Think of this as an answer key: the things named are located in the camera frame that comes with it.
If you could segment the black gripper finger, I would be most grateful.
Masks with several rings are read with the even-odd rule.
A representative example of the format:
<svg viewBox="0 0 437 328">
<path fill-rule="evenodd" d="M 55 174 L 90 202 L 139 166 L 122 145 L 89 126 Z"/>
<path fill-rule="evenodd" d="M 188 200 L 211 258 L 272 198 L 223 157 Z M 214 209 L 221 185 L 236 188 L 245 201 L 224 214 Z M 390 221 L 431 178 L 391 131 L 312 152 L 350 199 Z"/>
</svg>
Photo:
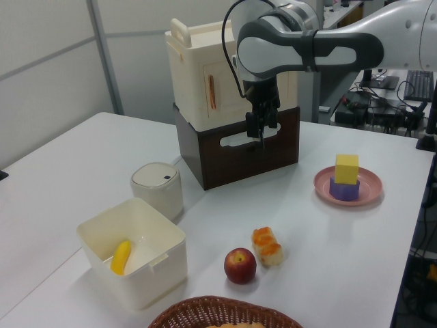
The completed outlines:
<svg viewBox="0 0 437 328">
<path fill-rule="evenodd" d="M 264 149 L 264 113 L 261 110 L 247 112 L 245 120 L 247 137 L 254 139 L 257 147 Z"/>
<path fill-rule="evenodd" d="M 278 110 L 274 105 L 268 105 L 264 113 L 264 126 L 269 128 L 277 128 L 278 125 Z"/>
</svg>

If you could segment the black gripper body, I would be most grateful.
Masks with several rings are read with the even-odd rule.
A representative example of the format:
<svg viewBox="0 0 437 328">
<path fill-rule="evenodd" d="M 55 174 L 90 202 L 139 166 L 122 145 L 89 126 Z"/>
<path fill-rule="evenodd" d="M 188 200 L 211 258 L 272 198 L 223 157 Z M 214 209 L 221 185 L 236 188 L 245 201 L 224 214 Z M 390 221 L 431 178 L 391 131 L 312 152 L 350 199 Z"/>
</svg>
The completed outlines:
<svg viewBox="0 0 437 328">
<path fill-rule="evenodd" d="M 277 78 L 262 81 L 243 81 L 244 95 L 251 104 L 252 112 L 263 108 L 278 109 L 281 106 Z"/>
</svg>

